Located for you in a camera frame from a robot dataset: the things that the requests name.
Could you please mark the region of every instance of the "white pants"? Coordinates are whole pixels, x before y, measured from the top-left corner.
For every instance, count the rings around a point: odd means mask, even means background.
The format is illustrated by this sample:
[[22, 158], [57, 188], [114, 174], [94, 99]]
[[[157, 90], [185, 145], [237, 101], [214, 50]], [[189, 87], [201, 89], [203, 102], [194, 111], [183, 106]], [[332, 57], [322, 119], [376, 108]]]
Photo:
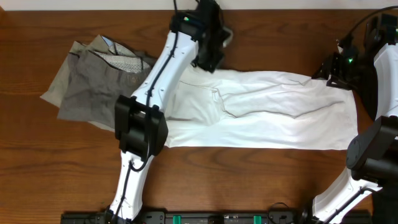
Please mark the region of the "white pants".
[[352, 91], [287, 72], [188, 67], [165, 116], [168, 147], [346, 149], [358, 134]]

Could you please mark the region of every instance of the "wood grain surface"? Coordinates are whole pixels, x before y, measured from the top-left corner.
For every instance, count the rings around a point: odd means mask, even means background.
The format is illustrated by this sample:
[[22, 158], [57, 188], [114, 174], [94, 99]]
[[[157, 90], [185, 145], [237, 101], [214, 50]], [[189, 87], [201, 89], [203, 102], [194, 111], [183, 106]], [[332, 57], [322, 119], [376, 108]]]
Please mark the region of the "wood grain surface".
[[[226, 11], [234, 39], [225, 68], [311, 75], [335, 39], [369, 11]], [[158, 57], [171, 11], [6, 12], [0, 20], [0, 223], [59, 223], [65, 211], [105, 208], [116, 191], [120, 150], [111, 132], [57, 120], [41, 100], [74, 40], [107, 35]], [[355, 33], [363, 38], [363, 26]], [[357, 100], [359, 131], [371, 120]], [[300, 208], [345, 167], [345, 151], [164, 149], [143, 201], [169, 211]], [[356, 208], [371, 209], [367, 198]]]

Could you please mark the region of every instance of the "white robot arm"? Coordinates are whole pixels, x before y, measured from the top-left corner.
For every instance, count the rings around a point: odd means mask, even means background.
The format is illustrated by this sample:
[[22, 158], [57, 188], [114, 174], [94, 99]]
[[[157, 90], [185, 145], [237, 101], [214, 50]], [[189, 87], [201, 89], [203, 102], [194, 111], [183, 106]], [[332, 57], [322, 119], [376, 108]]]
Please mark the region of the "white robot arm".
[[142, 207], [149, 166], [167, 137], [164, 111], [183, 71], [190, 65], [209, 72], [220, 65], [221, 49], [232, 32], [220, 20], [214, 0], [201, 0], [194, 11], [176, 12], [158, 61], [131, 98], [120, 96], [115, 106], [115, 135], [122, 157], [118, 189], [108, 213], [111, 223], [130, 223]]
[[[173, 44], [176, 38], [176, 34], [169, 32], [166, 45], [163, 49], [160, 58], [155, 64], [153, 70], [146, 78], [145, 82], [132, 94], [132, 97], [136, 97], [136, 101], [142, 105], [146, 103], [147, 94], [151, 83], [154, 82], [156, 75], [161, 69], [162, 65], [165, 63], [167, 57], [170, 55], [170, 50], [173, 48]], [[198, 54], [198, 41], [193, 41], [191, 36], [179, 33], [177, 46], [175, 48], [174, 56], [170, 59], [169, 63], [163, 70], [163, 74], [158, 79], [152, 90], [152, 97], [150, 99], [150, 107], [158, 106], [159, 111], [164, 112], [167, 102], [174, 90], [176, 84], [180, 80], [182, 72], [191, 62], [196, 58]], [[144, 183], [146, 175], [149, 170], [150, 163], [152, 162], [154, 156], [148, 157], [146, 164], [143, 169], [139, 172], [129, 172], [129, 177], [126, 179], [126, 175], [130, 170], [130, 163], [136, 169], [143, 166], [141, 161], [141, 156], [138, 156], [132, 152], [126, 151], [121, 152], [122, 157], [122, 167], [120, 172], [118, 189], [116, 191], [113, 203], [110, 206], [110, 210], [118, 211], [119, 215], [123, 219], [134, 219], [139, 210], [142, 207], [142, 190], [144, 188]]]
[[391, 145], [398, 138], [398, 19], [382, 14], [366, 26], [365, 54], [351, 45], [349, 34], [315, 79], [327, 79], [328, 86], [355, 90], [374, 124], [350, 143], [346, 168], [322, 194], [317, 195], [302, 223], [341, 223], [362, 199], [398, 179], [398, 154]]

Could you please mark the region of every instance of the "green connector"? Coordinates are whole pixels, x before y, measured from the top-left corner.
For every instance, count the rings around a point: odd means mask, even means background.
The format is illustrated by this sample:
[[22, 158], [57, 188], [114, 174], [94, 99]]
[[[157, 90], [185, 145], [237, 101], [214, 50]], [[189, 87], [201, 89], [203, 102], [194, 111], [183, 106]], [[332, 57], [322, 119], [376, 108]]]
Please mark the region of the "green connector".
[[261, 216], [260, 215], [255, 215], [253, 217], [254, 219], [254, 224], [261, 224]]
[[181, 224], [181, 216], [180, 215], [173, 216], [173, 224]]

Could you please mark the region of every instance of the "white wall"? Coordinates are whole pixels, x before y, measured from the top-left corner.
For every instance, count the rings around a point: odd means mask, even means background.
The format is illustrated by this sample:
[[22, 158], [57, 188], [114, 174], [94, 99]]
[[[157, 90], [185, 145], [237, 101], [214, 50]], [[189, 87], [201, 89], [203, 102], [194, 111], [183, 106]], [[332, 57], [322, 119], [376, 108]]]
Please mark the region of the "white wall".
[[[222, 9], [377, 9], [398, 0], [217, 0]], [[178, 0], [193, 9], [195, 0]], [[172, 0], [0, 0], [4, 10], [173, 9]]]

